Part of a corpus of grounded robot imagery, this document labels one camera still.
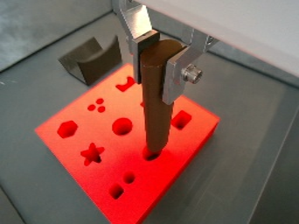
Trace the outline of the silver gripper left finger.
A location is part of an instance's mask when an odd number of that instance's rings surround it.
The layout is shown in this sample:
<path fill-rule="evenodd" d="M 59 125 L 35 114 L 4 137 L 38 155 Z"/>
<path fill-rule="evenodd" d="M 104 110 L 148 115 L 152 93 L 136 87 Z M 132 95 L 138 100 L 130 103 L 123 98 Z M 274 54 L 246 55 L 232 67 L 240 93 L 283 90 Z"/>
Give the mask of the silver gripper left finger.
<path fill-rule="evenodd" d="M 112 0 L 114 11 L 126 30 L 130 52 L 134 56 L 135 82 L 142 83 L 140 53 L 160 39 L 152 28 L 147 7 L 135 0 Z"/>

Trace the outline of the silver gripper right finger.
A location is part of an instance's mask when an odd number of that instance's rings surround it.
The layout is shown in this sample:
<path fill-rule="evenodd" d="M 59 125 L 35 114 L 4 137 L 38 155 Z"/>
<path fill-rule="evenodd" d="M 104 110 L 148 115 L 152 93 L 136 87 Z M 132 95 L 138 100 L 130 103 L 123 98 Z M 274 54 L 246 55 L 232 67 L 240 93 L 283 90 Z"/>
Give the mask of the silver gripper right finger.
<path fill-rule="evenodd" d="M 186 47 L 168 59 L 163 82 L 163 102 L 174 103 L 183 94 L 187 82 L 196 84 L 202 78 L 202 70 L 192 62 L 211 49 L 218 40 L 208 34 L 190 29 L 183 34 Z"/>

